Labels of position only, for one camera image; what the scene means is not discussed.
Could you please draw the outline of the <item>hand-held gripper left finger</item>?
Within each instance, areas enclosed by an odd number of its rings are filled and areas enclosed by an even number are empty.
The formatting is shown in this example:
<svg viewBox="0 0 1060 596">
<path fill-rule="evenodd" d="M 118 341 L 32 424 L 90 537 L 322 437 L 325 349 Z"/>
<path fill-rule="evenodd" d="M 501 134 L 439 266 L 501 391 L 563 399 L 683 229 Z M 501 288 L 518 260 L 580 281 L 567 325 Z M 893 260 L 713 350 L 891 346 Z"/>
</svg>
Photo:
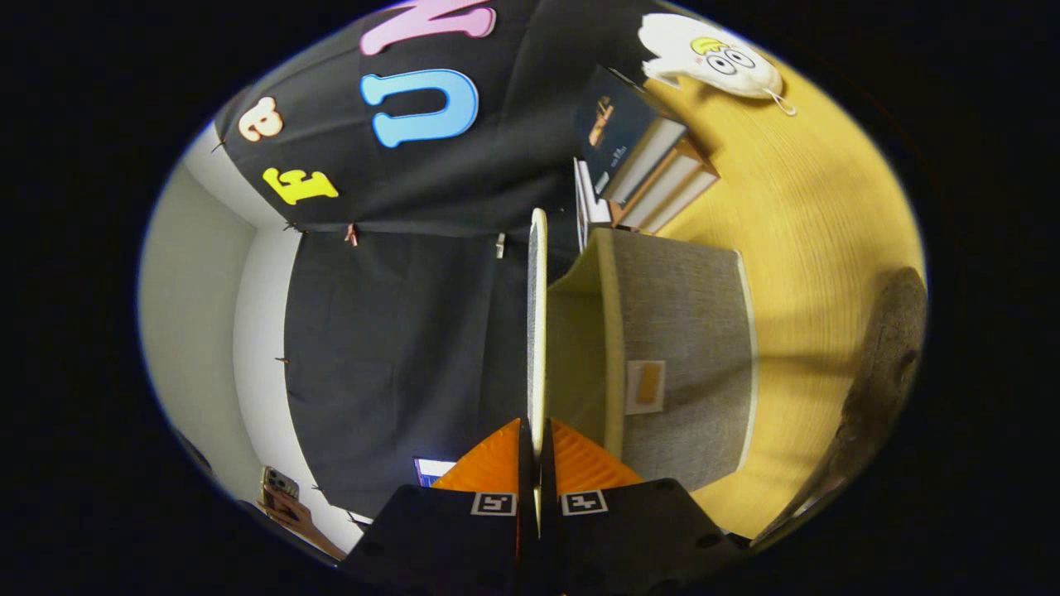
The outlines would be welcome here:
<svg viewBox="0 0 1060 596">
<path fill-rule="evenodd" d="M 368 595 L 517 594 L 537 539 L 528 464 L 528 426 L 515 419 L 431 486 L 398 488 L 342 573 Z"/>
</svg>

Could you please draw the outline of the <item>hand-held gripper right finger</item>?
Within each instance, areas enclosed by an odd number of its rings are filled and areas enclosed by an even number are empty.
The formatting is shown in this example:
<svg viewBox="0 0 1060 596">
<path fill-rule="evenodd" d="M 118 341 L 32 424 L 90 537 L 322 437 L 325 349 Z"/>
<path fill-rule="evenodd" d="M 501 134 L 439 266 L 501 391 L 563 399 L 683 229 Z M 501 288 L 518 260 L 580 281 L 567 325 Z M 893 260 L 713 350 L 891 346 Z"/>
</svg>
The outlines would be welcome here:
<svg viewBox="0 0 1060 596">
<path fill-rule="evenodd" d="M 541 464 L 542 567 L 559 595 L 701 595 L 747 556 L 681 483 L 640 478 L 556 419 Z"/>
</svg>

